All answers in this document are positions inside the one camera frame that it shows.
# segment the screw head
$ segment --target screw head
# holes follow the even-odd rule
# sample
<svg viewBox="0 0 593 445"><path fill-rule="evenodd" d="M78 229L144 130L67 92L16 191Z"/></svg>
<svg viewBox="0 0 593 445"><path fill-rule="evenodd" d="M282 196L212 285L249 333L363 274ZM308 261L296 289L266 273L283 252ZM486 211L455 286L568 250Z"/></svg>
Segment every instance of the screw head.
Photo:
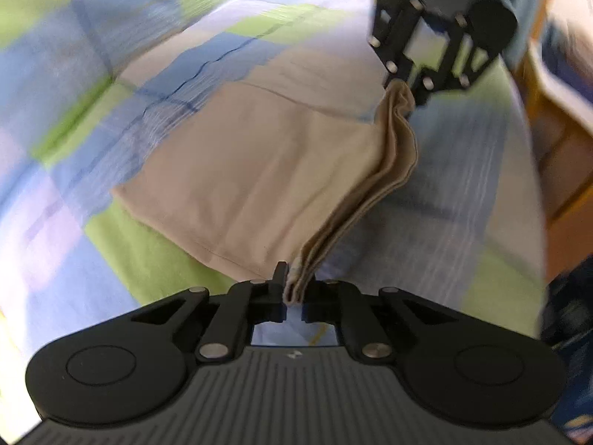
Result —
<svg viewBox="0 0 593 445"><path fill-rule="evenodd" d="M397 72L397 65L395 63L393 63L392 61L387 62L385 64L385 67L387 67L387 69L389 70L390 73Z"/></svg>
<svg viewBox="0 0 593 445"><path fill-rule="evenodd" d="M435 82L430 77L424 77L422 79L422 85L424 85L426 90L432 90L435 87Z"/></svg>
<svg viewBox="0 0 593 445"><path fill-rule="evenodd" d="M470 80L467 78L467 75L461 74L459 75L459 83L463 88L467 88L470 85Z"/></svg>
<svg viewBox="0 0 593 445"><path fill-rule="evenodd" d="M420 2L420 0L410 0L410 3L418 11L424 9L424 5L422 4L422 2Z"/></svg>
<svg viewBox="0 0 593 445"><path fill-rule="evenodd" d="M200 347L200 355L207 359L217 359L228 355L228 348L221 343L208 343Z"/></svg>
<svg viewBox="0 0 593 445"><path fill-rule="evenodd" d="M296 349L288 353L286 356L288 356L290 359L300 359L302 358L302 353Z"/></svg>
<svg viewBox="0 0 593 445"><path fill-rule="evenodd" d="M462 14L458 13L455 16L455 21L457 22L457 24L461 27L461 28L465 28L467 26L467 20L465 18L465 16L463 16Z"/></svg>
<svg viewBox="0 0 593 445"><path fill-rule="evenodd" d="M380 47L380 46L381 46L381 42L380 42L380 41L379 41L379 39L378 39L377 37L375 37L374 35L371 35L371 36L369 37L369 40L368 40L368 42L369 42L369 44L370 44L372 47L374 47L374 48L376 48L376 49L377 49L378 47Z"/></svg>
<svg viewBox="0 0 593 445"><path fill-rule="evenodd" d="M373 359L387 358L391 355L391 352L391 346L386 343L369 343L362 349L363 355Z"/></svg>

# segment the blue patch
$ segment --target blue patch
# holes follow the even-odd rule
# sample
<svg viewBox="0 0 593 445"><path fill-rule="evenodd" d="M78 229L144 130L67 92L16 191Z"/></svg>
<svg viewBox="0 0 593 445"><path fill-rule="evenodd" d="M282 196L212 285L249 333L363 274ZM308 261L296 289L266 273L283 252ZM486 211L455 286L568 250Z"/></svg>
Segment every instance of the blue patch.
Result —
<svg viewBox="0 0 593 445"><path fill-rule="evenodd" d="M64 7L0 51L0 126L27 150L41 142L106 68Z"/></svg>
<svg viewBox="0 0 593 445"><path fill-rule="evenodd" d="M439 96L416 109L410 126L418 144L418 165L408 183L387 199L482 235L498 188L512 119L508 113L475 99Z"/></svg>
<svg viewBox="0 0 593 445"><path fill-rule="evenodd" d="M75 0L73 5L112 68L183 25L179 0Z"/></svg>
<svg viewBox="0 0 593 445"><path fill-rule="evenodd" d="M90 88L180 28L178 0L73 0L0 50L0 126L27 150Z"/></svg>
<svg viewBox="0 0 593 445"><path fill-rule="evenodd" d="M130 312L138 302L86 236L47 288L27 297L27 335L17 343L30 358L46 343Z"/></svg>
<svg viewBox="0 0 593 445"><path fill-rule="evenodd" d="M569 423L591 415L593 410L593 331L574 337L556 352L564 361L569 375L551 420L571 438L581 435L586 440L593 437L593 421L583 421L581 425L573 426L569 426Z"/></svg>
<svg viewBox="0 0 593 445"><path fill-rule="evenodd" d="M42 167L36 161L25 158L10 172L2 176L0 181L0 220L20 194L31 188L31 180L41 170Z"/></svg>
<svg viewBox="0 0 593 445"><path fill-rule="evenodd" d="M220 34L187 50L115 108L52 179L81 226L111 202L110 190L133 177L174 127L199 111L224 82L243 79L286 46Z"/></svg>

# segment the folded beige towel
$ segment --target folded beige towel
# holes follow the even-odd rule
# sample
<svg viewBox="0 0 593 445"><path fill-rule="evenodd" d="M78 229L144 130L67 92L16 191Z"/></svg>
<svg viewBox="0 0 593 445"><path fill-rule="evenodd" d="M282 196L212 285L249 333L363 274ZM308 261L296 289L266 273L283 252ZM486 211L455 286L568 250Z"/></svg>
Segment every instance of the folded beige towel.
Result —
<svg viewBox="0 0 593 445"><path fill-rule="evenodd" d="M297 46L256 65L242 81L325 113L359 118L385 94L385 67L373 52L371 58L345 60Z"/></svg>
<svg viewBox="0 0 593 445"><path fill-rule="evenodd" d="M291 265L285 301L331 246L417 159L394 81L375 124L330 115L248 83L224 84L113 194L138 220L237 281Z"/></svg>

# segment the small logo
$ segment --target small logo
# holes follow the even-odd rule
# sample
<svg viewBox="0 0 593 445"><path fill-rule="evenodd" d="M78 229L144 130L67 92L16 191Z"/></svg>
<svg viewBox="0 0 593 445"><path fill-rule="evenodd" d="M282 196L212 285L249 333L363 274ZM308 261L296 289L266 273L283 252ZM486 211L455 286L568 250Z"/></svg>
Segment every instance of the small logo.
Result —
<svg viewBox="0 0 593 445"><path fill-rule="evenodd" d="M302 358L302 353L296 349L296 350L290 352L286 356L288 356L290 359L300 359L300 358Z"/></svg>

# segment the dark fabric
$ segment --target dark fabric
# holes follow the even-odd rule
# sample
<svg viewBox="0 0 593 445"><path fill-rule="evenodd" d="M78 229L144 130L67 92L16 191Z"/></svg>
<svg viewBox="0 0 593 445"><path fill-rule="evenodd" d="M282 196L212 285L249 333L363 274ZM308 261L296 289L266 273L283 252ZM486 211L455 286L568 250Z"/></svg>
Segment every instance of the dark fabric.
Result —
<svg viewBox="0 0 593 445"><path fill-rule="evenodd" d="M548 286L541 339L550 346L593 329L593 255Z"/></svg>
<svg viewBox="0 0 593 445"><path fill-rule="evenodd" d="M593 103L593 85L570 66L554 38L546 38L542 43L541 58L551 73Z"/></svg>
<svg viewBox="0 0 593 445"><path fill-rule="evenodd" d="M541 339L564 361L566 388L551 420L575 443L593 438L593 255L548 286Z"/></svg>

